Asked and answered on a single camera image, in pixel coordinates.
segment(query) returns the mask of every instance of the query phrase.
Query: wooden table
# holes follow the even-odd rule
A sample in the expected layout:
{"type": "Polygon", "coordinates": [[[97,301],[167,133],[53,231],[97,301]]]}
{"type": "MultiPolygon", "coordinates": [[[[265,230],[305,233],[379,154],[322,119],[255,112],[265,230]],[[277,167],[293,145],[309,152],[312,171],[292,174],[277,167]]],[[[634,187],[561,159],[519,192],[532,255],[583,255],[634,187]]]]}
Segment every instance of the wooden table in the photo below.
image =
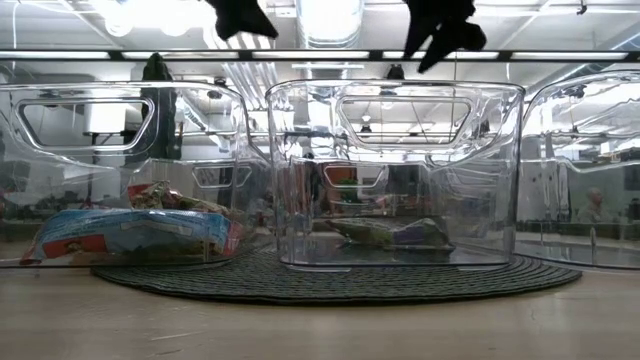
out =
{"type": "Polygon", "coordinates": [[[0,359],[638,359],[640,273],[428,306],[286,308],[151,295],[86,270],[0,270],[0,359]]]}

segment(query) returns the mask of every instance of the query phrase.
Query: clear plastic bin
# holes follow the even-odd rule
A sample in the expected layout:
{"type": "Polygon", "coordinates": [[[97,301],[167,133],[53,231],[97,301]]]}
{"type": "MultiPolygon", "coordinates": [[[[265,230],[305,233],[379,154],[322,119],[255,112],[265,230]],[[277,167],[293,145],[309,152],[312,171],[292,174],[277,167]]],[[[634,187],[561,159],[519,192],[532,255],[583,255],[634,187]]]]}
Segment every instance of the clear plastic bin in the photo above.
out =
{"type": "Polygon", "coordinates": [[[272,88],[281,261],[507,262],[523,94],[503,84],[388,80],[272,88]]]}
{"type": "Polygon", "coordinates": [[[201,83],[0,87],[0,267],[192,264],[263,240],[269,162],[201,83]]]}
{"type": "Polygon", "coordinates": [[[640,268],[640,72],[551,85],[522,135],[516,251],[640,268]]]}

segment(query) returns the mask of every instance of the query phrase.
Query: blue snack package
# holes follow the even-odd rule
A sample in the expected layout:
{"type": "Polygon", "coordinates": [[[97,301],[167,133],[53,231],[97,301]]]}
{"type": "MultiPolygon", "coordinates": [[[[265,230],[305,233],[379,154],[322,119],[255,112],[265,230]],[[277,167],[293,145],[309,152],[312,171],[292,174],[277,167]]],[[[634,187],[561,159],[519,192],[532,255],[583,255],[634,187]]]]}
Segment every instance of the blue snack package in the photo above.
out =
{"type": "Polygon", "coordinates": [[[237,226],[218,213],[64,210],[42,226],[20,263],[59,258],[76,265],[201,261],[228,252],[229,235],[238,232],[237,226]]]}

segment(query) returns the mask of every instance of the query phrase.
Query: gray rug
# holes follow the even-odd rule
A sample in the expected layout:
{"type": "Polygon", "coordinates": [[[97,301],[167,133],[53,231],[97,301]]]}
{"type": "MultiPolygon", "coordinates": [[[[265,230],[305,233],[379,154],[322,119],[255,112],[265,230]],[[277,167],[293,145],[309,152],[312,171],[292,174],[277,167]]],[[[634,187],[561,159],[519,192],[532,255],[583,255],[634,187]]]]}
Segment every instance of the gray rug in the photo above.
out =
{"type": "Polygon", "coordinates": [[[280,305],[408,304],[520,294],[567,284],[581,272],[516,256],[498,269],[355,267],[349,272],[287,269],[273,250],[223,265],[94,268],[107,281],[157,294],[280,305]]]}

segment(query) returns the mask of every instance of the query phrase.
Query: person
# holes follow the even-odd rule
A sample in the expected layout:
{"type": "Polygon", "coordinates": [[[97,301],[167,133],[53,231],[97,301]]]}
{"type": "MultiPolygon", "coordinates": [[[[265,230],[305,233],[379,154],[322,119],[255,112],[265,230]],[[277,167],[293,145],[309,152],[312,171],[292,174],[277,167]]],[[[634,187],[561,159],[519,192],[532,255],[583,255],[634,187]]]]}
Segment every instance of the person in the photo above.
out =
{"type": "Polygon", "coordinates": [[[590,224],[614,222],[614,217],[602,206],[604,198],[600,189],[589,189],[587,199],[589,203],[578,211],[578,222],[590,224]]]}

